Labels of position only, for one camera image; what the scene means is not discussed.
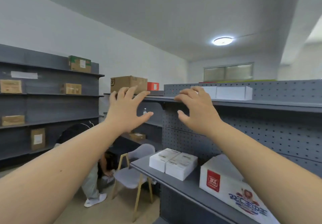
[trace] beige floor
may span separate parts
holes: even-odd
[[[65,211],[54,224],[130,224],[135,205],[137,189],[120,188],[112,200],[109,194],[112,186],[104,190],[107,199],[90,208],[85,208],[86,197],[80,189]],[[150,203],[148,191],[142,189],[134,224],[151,224],[159,217],[160,200],[154,195]]]

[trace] white wall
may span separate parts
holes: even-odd
[[[187,82],[184,59],[49,0],[0,0],[0,43],[91,59],[105,75],[100,93],[110,92],[114,76],[145,77],[159,82],[160,89]]]
[[[189,62],[188,83],[202,82],[204,68],[239,65],[246,63],[254,63],[253,77],[255,80],[277,79],[277,72],[279,67],[279,60],[277,56],[270,54],[253,54]]]
[[[322,79],[322,43],[305,45],[291,65],[279,68],[278,79]]]

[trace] brown cardboard box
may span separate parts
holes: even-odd
[[[2,116],[2,126],[24,124],[24,116]]]
[[[62,94],[82,94],[82,85],[81,84],[73,84],[73,83],[65,83],[61,87]]]
[[[138,86],[135,91],[135,94],[138,94],[142,91],[147,91],[147,79],[136,77],[136,76],[119,76],[111,78],[111,92],[118,92],[122,87],[133,87]]]
[[[90,59],[84,59],[77,56],[68,57],[69,68],[73,71],[91,73],[92,62]]]
[[[46,146],[45,129],[33,129],[31,130],[31,149],[37,150],[42,149]]]
[[[134,141],[140,141],[140,140],[143,140],[146,138],[146,136],[142,133],[130,133],[129,134],[131,139],[134,140]]]
[[[0,87],[4,94],[22,94],[21,80],[0,80]]]

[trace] chair backrest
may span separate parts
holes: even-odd
[[[129,153],[127,153],[127,156],[129,159],[137,158],[140,159],[144,156],[147,156],[149,154],[155,153],[155,148],[153,145],[150,144],[143,144],[139,146],[136,150],[133,150]]]

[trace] white box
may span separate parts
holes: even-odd
[[[196,168],[198,157],[180,153],[166,163],[166,174],[183,181]]]
[[[217,87],[216,99],[252,100],[253,89],[248,86]]]
[[[223,154],[201,166],[199,187],[261,224],[279,223]]]
[[[206,91],[206,93],[209,93],[211,99],[216,99],[216,92],[217,92],[217,87],[203,87],[203,89]]]
[[[176,157],[178,154],[180,154],[179,151],[173,150],[173,149],[164,149],[152,156],[150,156],[149,166],[161,171],[166,171],[166,163],[169,160],[172,160],[174,157]]]

